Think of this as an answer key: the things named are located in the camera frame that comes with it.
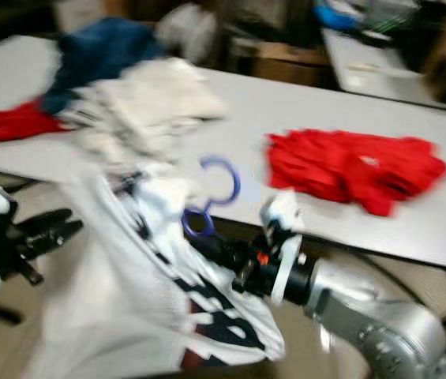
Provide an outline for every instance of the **blue hanger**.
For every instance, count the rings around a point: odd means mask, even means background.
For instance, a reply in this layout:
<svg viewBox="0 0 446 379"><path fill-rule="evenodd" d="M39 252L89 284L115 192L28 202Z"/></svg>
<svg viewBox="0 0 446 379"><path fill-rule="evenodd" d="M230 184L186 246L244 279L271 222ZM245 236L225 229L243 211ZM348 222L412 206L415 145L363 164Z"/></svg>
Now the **blue hanger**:
<svg viewBox="0 0 446 379"><path fill-rule="evenodd" d="M200 165L203 168L207 168L212 164L220 164L224 166L233 177L233 193L225 200L216 200L209 198L207 204L203 207L203 209L198 207L189 207L184 211L182 215L182 226L184 227L184 231L190 238L196 238L201 235L213 235L216 232L214 228L214 222L212 221L212 217L208 214L212 205L228 205L232 203L237 196L240 194L240 178L238 177L238 173L233 167L233 165L226 159L221 156L206 156L200 161ZM188 216L191 214L202 215L205 222L205 229L201 232L194 231L189 226Z"/></svg>

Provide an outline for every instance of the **table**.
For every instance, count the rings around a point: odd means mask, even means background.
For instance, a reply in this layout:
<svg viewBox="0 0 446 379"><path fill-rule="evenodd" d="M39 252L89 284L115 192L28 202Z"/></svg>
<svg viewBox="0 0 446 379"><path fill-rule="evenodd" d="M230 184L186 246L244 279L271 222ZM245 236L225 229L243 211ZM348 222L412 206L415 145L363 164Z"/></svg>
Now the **table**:
<svg viewBox="0 0 446 379"><path fill-rule="evenodd" d="M324 28L323 37L343 91L446 109L423 84L423 74L410 71L392 48L365 45L355 38ZM376 72L358 69L376 66Z"/></svg>
<svg viewBox="0 0 446 379"><path fill-rule="evenodd" d="M54 68L53 43L13 37L0 44L0 108L43 91ZM411 135L441 146L446 160L446 112L203 70L211 90L230 109L227 119L210 122L185 136L179 162L183 176L203 183L212 196L230 190L229 175L202 171L199 158L227 156L242 178L242 195L212 214L226 220L260 225L258 211L275 189L265 185L262 156L266 133L290 128L344 129L398 137ZM0 144L0 172L57 183L70 182L88 165L98 164L73 143L74 133L43 135ZM399 204L395 215L379 218L357 205L342 205L298 195L305 218L304 233L372 250L392 257L446 268L446 180L424 196Z"/></svg>

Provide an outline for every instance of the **red clothing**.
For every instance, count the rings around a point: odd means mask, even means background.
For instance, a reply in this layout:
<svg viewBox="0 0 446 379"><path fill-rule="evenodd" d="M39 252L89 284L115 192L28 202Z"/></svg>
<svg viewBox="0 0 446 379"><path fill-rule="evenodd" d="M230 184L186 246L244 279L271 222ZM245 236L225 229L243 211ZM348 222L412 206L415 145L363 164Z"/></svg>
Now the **red clothing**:
<svg viewBox="0 0 446 379"><path fill-rule="evenodd" d="M446 174L446 163L433 155L434 145L418 138L314 129L269 138L271 186L356 201L378 216L389 216L394 201L425 192Z"/></svg>
<svg viewBox="0 0 446 379"><path fill-rule="evenodd" d="M0 141L20 140L42 133L66 131L59 121L40 110L33 100L8 111L0 111Z"/></svg>

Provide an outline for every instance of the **robotic arm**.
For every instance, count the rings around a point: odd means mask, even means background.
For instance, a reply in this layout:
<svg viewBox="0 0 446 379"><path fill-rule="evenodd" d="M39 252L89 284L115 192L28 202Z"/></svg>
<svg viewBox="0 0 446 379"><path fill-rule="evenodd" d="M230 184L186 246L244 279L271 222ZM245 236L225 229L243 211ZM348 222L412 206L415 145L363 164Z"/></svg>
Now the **robotic arm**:
<svg viewBox="0 0 446 379"><path fill-rule="evenodd" d="M252 243L218 236L190 243L208 259L235 271L235 291L286 299L307 317L356 347L381 379L446 379L446 333L423 306L390 299L368 278L299 253L301 235L294 195L281 194L264 207L264 232Z"/></svg>
<svg viewBox="0 0 446 379"><path fill-rule="evenodd" d="M66 208L14 224L16 212L17 202L0 187L0 283L19 273L35 286L43 277L28 261L64 245L83 225L68 221L72 211Z"/></svg>

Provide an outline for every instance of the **white table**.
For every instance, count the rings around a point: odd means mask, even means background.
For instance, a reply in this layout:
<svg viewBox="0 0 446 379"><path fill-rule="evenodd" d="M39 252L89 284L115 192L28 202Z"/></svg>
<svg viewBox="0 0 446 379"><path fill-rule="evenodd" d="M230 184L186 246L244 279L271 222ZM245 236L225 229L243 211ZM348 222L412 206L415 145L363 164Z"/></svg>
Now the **white table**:
<svg viewBox="0 0 446 379"><path fill-rule="evenodd" d="M340 88L359 95L446 109L423 83L423 74L410 71L392 48L365 45L355 38L323 29ZM375 71L360 69L374 66Z"/></svg>
<svg viewBox="0 0 446 379"><path fill-rule="evenodd" d="M42 91L51 76L52 42L28 37L0 44L0 108ZM259 225L258 210L275 189L267 180L263 147L266 133L290 128L344 129L398 137L422 137L441 146L446 160L446 112L369 97L204 70L211 90L227 103L229 117L207 123L186 136L180 171L207 194L224 195L230 177L217 168L202 171L208 154L227 156L242 178L242 195L212 215ZM71 143L72 135L40 136L0 144L0 171L53 182L69 182L91 158ZM298 195L305 233L323 235L363 249L446 267L446 180L426 195L397 205L395 215L379 218L357 205Z"/></svg>

